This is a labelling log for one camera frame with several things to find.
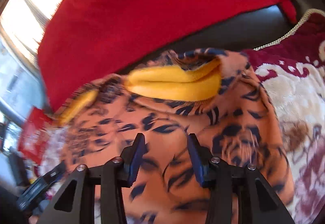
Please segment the orange floral garment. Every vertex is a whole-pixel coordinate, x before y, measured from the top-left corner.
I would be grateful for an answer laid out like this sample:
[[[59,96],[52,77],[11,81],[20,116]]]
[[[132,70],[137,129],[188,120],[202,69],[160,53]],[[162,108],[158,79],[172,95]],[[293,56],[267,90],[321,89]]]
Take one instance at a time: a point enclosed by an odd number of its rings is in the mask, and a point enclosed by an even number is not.
[[[81,87],[56,116],[66,134],[57,156],[68,172],[100,166],[144,134],[137,179],[122,191],[129,223],[204,222],[210,193],[194,177],[191,133],[228,164],[255,164],[284,204],[293,198],[278,118],[243,53],[164,52],[127,75]]]

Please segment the red gift box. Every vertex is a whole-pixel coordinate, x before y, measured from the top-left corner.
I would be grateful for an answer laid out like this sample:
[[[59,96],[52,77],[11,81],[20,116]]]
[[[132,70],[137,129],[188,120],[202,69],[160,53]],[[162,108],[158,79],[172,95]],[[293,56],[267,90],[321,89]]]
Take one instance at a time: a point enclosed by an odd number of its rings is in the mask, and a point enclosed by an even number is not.
[[[18,151],[37,165],[41,164],[46,151],[50,138],[47,129],[51,128],[52,123],[53,120],[43,110],[34,107],[20,132]]]

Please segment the white standing air conditioner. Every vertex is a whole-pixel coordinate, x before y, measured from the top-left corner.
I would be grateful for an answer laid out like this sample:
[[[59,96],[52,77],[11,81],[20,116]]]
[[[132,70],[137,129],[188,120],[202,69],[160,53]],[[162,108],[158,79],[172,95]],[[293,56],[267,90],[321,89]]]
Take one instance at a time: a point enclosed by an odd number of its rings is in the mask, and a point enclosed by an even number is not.
[[[39,75],[1,38],[1,112],[22,127],[33,107],[42,109],[45,103]]]

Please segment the floral plush seat cover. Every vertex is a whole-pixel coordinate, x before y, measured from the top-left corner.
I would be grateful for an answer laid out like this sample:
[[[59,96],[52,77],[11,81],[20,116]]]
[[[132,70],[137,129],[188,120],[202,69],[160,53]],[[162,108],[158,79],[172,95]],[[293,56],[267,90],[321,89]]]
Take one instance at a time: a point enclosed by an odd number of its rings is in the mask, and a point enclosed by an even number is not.
[[[246,54],[280,121],[294,180],[296,223],[324,223],[324,11]]]

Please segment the red throw blanket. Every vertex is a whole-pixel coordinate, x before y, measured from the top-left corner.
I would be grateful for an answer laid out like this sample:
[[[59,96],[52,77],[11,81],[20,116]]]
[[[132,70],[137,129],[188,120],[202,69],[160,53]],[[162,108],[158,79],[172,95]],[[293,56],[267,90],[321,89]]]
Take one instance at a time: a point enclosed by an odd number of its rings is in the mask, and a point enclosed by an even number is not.
[[[62,0],[38,49],[50,107],[171,42],[273,5],[295,21],[291,0]]]

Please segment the black leather sofa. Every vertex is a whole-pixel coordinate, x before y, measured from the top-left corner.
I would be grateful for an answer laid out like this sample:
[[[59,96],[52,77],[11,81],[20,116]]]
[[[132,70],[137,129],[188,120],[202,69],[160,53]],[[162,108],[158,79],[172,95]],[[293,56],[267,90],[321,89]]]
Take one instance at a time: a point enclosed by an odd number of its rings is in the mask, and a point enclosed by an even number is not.
[[[300,20],[309,9],[324,9],[324,0],[291,0],[296,19]],[[295,23],[276,5],[247,12],[220,23],[211,25],[203,30],[170,42],[158,50],[141,57],[137,62],[119,71],[127,74],[137,65],[156,58],[160,53],[174,50],[177,53],[191,51],[196,48],[218,48],[231,51],[253,49],[275,41],[289,32]]]

